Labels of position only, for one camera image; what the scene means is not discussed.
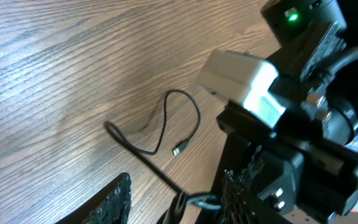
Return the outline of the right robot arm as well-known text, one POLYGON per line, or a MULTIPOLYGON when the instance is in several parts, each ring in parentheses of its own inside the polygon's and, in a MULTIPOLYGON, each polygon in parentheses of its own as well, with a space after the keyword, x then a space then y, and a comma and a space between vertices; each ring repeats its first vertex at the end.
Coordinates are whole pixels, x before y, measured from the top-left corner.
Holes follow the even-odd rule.
POLYGON ((285 223, 300 208, 320 223, 358 201, 358 32, 337 1, 269 1, 280 43, 267 58, 214 51, 204 86, 227 100, 227 139, 200 220, 285 223))

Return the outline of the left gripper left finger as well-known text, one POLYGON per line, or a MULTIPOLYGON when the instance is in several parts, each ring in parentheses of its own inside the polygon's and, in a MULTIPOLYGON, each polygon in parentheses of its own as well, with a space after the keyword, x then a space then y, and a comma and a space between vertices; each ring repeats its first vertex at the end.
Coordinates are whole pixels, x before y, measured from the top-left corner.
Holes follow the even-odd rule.
POLYGON ((58 224, 126 224, 131 210, 131 178, 119 174, 58 224))

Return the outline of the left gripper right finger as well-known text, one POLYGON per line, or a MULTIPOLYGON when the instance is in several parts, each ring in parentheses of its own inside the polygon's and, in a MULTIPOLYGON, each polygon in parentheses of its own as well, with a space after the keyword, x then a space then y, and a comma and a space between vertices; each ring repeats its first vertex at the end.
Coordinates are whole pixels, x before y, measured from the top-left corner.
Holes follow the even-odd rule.
POLYGON ((222 220, 229 224, 290 224, 225 170, 222 186, 222 220))

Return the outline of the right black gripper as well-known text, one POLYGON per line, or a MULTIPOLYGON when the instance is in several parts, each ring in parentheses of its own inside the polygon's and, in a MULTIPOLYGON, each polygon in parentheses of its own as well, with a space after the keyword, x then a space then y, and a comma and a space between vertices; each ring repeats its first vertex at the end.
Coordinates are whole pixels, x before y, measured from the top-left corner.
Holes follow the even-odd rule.
POLYGON ((299 208, 319 223, 346 216, 358 201, 358 152, 321 123, 285 113, 269 128, 230 103, 217 117, 226 142, 211 191, 222 200, 223 175, 235 178, 285 218, 299 208))

